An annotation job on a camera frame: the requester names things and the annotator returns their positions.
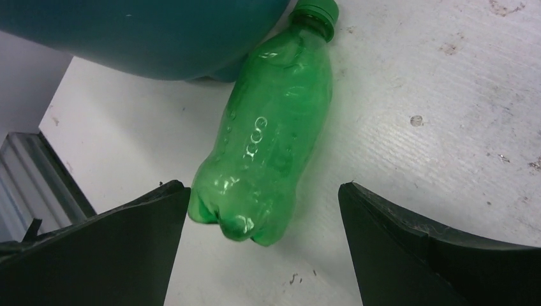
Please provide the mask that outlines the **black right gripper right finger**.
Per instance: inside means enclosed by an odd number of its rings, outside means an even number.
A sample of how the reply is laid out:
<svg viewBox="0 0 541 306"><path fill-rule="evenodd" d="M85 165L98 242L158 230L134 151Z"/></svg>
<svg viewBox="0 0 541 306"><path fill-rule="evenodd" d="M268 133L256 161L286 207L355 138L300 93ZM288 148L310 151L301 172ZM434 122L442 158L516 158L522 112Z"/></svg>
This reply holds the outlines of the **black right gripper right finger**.
<svg viewBox="0 0 541 306"><path fill-rule="evenodd" d="M364 305L539 305L540 249L467 233L354 182L338 200Z"/></svg>

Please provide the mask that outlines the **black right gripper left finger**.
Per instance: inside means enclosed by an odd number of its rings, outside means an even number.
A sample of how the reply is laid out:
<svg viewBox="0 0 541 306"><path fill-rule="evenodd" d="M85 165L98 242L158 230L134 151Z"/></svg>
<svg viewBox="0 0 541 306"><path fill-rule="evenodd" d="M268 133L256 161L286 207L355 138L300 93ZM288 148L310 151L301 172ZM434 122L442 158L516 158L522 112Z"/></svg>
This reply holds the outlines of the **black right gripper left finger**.
<svg viewBox="0 0 541 306"><path fill-rule="evenodd" d="M2 305L163 305L190 188L172 180L78 224L1 244Z"/></svg>

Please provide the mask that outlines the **green plastic bottle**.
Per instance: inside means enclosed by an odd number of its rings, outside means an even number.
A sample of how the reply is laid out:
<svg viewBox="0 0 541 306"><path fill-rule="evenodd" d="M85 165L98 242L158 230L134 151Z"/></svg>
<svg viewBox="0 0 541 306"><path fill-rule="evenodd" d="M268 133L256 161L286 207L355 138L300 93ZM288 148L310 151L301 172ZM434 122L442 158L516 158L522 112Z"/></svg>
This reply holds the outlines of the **green plastic bottle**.
<svg viewBox="0 0 541 306"><path fill-rule="evenodd" d="M338 18L335 1L298 1L288 27L250 53L193 180L192 221L217 224L237 242L282 238L329 112Z"/></svg>

